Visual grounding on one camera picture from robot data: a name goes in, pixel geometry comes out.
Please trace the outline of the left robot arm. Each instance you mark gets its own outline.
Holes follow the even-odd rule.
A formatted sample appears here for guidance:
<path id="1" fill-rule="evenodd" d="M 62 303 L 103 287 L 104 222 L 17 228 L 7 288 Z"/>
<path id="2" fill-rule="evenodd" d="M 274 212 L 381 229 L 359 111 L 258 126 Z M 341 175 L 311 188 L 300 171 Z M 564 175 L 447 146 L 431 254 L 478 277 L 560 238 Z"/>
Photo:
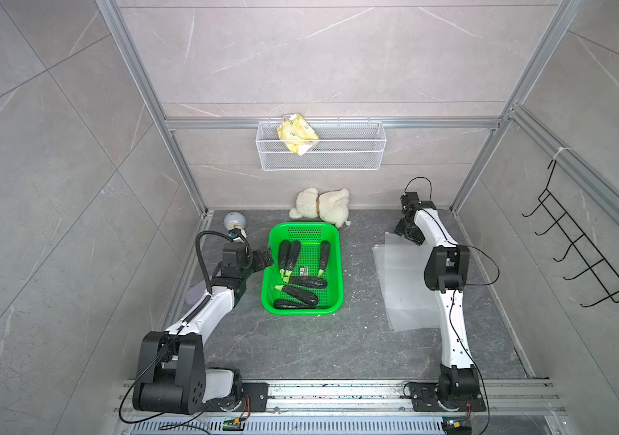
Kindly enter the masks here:
<path id="1" fill-rule="evenodd" d="M 132 389 L 137 411 L 193 415 L 210 404 L 242 401 L 240 372 L 208 368 L 204 344 L 238 304 L 248 278 L 273 265 L 267 246 L 254 251 L 241 242 L 224 246 L 202 297 L 179 321 L 144 337 Z"/>

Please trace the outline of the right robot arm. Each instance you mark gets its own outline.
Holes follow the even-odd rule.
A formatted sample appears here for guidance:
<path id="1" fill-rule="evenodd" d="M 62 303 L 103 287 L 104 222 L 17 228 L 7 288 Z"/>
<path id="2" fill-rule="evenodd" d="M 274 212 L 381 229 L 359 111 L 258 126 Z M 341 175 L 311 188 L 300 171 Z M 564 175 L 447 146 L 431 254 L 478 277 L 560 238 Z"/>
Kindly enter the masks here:
<path id="1" fill-rule="evenodd" d="M 481 375 L 471 355 L 463 316 L 470 249 L 455 242 L 432 201 L 419 199 L 414 191 L 405 191 L 400 201 L 404 216 L 396 235 L 431 248 L 422 276 L 427 289 L 436 295 L 441 315 L 443 351 L 436 397 L 443 409 L 455 411 L 472 404 L 481 393 Z"/>

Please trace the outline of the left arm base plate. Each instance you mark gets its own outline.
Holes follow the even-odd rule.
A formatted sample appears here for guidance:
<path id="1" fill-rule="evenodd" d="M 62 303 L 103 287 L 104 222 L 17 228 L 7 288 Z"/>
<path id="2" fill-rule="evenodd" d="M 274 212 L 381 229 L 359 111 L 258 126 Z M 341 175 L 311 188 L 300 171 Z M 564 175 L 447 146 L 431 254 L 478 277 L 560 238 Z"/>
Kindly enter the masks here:
<path id="1" fill-rule="evenodd" d="M 229 396 L 204 402 L 207 411 L 222 413 L 263 413 L 267 410 L 269 384 L 267 382 L 243 382 L 233 386 Z"/>

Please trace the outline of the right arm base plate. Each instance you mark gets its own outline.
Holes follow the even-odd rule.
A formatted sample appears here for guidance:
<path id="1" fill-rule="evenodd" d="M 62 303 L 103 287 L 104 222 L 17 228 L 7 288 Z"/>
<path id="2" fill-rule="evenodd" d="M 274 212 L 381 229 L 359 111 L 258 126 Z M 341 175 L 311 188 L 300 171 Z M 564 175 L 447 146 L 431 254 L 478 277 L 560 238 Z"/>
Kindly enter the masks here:
<path id="1" fill-rule="evenodd" d="M 411 401 L 413 410 L 417 413 L 488 410 L 481 393 L 464 396 L 440 393 L 436 382 L 407 382 L 403 388 L 403 397 Z"/>

